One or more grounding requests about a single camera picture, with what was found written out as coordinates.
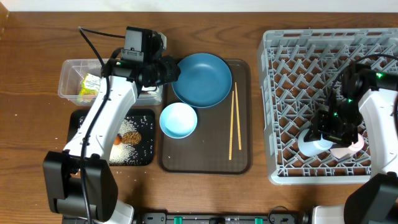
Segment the brown walnut shell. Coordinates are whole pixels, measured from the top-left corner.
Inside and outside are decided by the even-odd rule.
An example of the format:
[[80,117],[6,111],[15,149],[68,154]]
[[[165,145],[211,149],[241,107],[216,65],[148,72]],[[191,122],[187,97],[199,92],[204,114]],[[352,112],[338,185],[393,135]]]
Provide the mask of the brown walnut shell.
[[122,137],[122,143],[123,144],[131,144],[131,145],[137,145],[140,143],[142,139],[142,136],[139,132],[137,131],[131,131],[128,133],[125,133]]

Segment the black waste tray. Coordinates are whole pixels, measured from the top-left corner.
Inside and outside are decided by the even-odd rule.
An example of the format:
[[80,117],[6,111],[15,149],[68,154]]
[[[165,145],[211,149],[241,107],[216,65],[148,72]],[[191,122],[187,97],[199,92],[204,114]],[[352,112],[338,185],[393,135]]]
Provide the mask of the black waste tray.
[[155,148],[155,113],[150,109],[131,109],[127,112],[126,116],[140,116],[140,119],[134,120],[138,124],[143,124],[143,128],[138,128],[139,133],[144,140],[144,143],[139,144],[140,159],[143,159],[141,166],[150,164],[154,158]]

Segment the grey dishwasher rack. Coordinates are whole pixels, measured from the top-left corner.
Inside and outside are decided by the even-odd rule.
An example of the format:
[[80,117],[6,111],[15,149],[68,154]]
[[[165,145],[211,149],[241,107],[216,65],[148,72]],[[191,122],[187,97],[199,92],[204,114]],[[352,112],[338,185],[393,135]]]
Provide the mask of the grey dishwasher rack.
[[362,184],[371,178],[371,151],[365,123],[358,126],[364,147],[337,159],[330,149],[304,156],[300,133],[309,129],[327,97],[336,92],[340,73],[354,63],[397,75],[397,29],[269,30],[257,51],[264,105],[267,175],[276,185]]

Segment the dark blue plate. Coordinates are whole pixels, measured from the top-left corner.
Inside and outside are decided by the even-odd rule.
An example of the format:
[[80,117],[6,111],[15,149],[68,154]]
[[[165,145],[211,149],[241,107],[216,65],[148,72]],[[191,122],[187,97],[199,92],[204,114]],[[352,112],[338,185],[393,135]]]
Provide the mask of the dark blue plate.
[[178,63],[181,74],[172,83],[176,97],[196,108],[221,103],[232,87],[233,77],[227,63],[212,54],[189,55]]

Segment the orange carrot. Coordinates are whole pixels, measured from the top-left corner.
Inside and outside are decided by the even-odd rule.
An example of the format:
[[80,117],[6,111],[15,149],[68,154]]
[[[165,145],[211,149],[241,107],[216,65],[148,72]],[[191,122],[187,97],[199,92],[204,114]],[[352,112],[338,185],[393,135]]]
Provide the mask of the orange carrot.
[[122,142],[122,137],[118,134],[114,140],[114,145],[119,145]]

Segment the green snack wrapper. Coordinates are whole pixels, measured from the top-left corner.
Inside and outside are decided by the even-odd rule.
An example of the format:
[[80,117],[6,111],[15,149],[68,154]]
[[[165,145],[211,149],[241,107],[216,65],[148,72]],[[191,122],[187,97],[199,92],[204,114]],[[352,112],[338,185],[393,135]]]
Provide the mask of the green snack wrapper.
[[101,78],[87,73],[81,82],[81,90],[78,94],[77,102],[89,103],[97,96],[100,90]]

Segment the long wooden chopstick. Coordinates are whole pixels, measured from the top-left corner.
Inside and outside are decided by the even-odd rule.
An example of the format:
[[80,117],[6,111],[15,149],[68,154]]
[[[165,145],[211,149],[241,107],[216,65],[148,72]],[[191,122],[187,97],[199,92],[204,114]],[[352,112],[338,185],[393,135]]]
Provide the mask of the long wooden chopstick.
[[238,147],[239,150],[242,150],[242,142],[241,142],[241,125],[240,125],[240,114],[239,114],[239,98],[238,98],[238,87],[237,83],[234,83],[234,92],[235,92],[235,100],[236,100],[236,119],[237,119],[237,131],[238,131]]

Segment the light blue cup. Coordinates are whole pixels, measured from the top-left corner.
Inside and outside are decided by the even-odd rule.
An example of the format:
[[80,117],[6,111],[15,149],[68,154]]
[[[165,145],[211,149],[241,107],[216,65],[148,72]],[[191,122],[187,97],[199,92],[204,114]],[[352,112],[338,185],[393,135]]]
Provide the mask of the light blue cup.
[[321,140],[305,142],[304,137],[308,132],[309,129],[305,129],[300,133],[298,137],[298,149],[304,156],[316,156],[329,150],[332,147],[333,142],[323,138],[321,138]]

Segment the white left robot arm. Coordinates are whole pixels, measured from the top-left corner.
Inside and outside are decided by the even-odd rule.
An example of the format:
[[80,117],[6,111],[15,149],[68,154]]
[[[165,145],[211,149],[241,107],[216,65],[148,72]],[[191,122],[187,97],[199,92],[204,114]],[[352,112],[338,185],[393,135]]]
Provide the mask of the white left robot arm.
[[132,223],[134,209],[118,199],[109,167],[114,140],[142,87],[175,82],[180,69],[170,55],[146,62],[110,58],[83,124],[62,152],[50,151],[44,179],[50,211],[88,223]]

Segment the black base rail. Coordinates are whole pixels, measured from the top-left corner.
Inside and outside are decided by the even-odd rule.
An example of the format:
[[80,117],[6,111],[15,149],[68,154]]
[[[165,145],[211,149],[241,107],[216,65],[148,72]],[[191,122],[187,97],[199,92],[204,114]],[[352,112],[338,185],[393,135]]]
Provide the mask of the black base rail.
[[204,215],[142,213],[132,224],[310,224],[308,214],[271,213],[268,215]]

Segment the light blue bowl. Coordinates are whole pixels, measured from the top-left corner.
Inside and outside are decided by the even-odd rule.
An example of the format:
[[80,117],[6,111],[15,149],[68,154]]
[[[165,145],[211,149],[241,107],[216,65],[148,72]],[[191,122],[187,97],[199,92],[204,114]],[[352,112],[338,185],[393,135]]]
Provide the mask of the light blue bowl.
[[197,113],[185,103],[172,103],[166,106],[159,118],[162,132],[173,139],[182,139],[191,135],[197,122]]

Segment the pink cup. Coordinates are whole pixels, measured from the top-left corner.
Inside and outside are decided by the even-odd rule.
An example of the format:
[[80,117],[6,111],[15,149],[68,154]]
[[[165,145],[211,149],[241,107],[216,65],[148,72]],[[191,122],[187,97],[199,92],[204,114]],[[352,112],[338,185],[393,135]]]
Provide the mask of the pink cup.
[[358,141],[356,143],[352,143],[348,147],[338,146],[337,144],[332,145],[330,152],[337,159],[341,159],[344,157],[351,157],[364,147],[364,138],[362,135],[358,134]]

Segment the short wooden chopstick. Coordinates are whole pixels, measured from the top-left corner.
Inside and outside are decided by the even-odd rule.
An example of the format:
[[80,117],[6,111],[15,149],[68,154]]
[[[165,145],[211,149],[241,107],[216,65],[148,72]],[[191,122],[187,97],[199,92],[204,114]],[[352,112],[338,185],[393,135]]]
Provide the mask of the short wooden chopstick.
[[230,112],[230,129],[229,129],[229,154],[228,159],[229,161],[232,160],[233,154],[233,127],[234,127],[234,90],[231,94],[231,112]]

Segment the clear plastic bin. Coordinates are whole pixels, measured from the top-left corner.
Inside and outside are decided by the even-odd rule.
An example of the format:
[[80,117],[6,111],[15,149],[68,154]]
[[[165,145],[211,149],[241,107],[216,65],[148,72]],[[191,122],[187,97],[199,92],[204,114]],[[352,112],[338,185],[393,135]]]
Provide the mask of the clear plastic bin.
[[[87,74],[100,79],[101,64],[98,59],[72,59],[64,61],[60,73],[58,95],[77,106],[91,106],[94,95],[79,95]],[[163,87],[143,88],[134,106],[153,106],[162,102]]]

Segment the white rice pile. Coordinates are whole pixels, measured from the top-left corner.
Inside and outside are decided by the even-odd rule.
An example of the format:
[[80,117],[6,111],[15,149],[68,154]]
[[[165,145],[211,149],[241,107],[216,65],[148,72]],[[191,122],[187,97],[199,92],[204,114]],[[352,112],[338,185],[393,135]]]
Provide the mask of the white rice pile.
[[143,128],[143,124],[138,124],[134,119],[140,119],[140,116],[127,116],[124,118],[116,139],[119,144],[114,143],[111,149],[109,164],[111,166],[141,166],[143,159],[140,159],[139,144],[144,143],[141,139],[137,144],[130,144],[123,138],[127,138],[128,134],[139,133],[138,128]]

